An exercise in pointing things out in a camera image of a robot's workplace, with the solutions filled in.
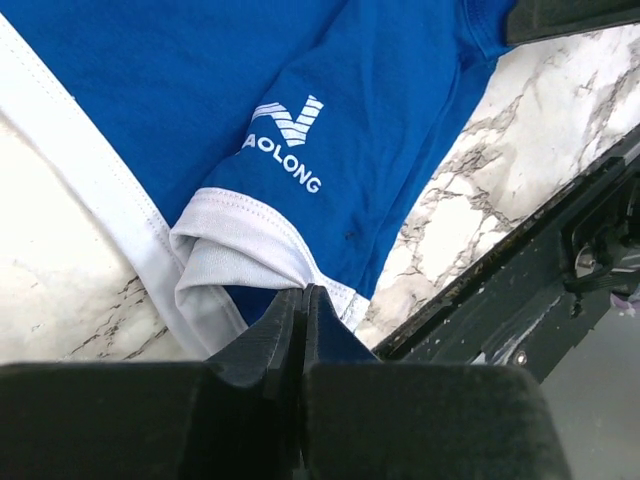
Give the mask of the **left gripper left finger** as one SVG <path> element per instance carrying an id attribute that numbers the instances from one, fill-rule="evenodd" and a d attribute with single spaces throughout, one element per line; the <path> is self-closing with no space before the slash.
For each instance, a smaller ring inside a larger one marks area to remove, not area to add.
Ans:
<path id="1" fill-rule="evenodd" d="M 205 361 L 14 363 L 1 370 L 5 479 L 291 479 L 305 295 Z"/>

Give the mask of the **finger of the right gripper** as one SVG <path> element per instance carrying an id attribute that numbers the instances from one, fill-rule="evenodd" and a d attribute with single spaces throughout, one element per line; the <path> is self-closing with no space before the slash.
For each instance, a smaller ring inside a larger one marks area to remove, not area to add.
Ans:
<path id="1" fill-rule="evenodd" d="M 548 39 L 639 23 L 639 0 L 520 0 L 506 19 L 506 43 Z"/>

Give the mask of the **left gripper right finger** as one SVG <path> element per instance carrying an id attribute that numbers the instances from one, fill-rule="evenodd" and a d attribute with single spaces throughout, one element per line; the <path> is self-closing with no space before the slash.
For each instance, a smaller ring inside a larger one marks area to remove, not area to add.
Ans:
<path id="1" fill-rule="evenodd" d="M 534 377 L 511 366 L 380 362 L 350 338 L 327 291 L 303 293 L 302 399 L 309 479 L 568 479 L 571 469 Z"/>

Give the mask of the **blue boxer underwear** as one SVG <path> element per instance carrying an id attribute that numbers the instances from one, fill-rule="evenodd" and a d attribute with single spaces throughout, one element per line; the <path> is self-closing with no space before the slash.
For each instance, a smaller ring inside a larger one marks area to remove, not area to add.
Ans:
<path id="1" fill-rule="evenodd" d="M 5 1 L 1 109 L 189 353 L 281 289 L 363 319 L 507 50 L 510 1 Z"/>

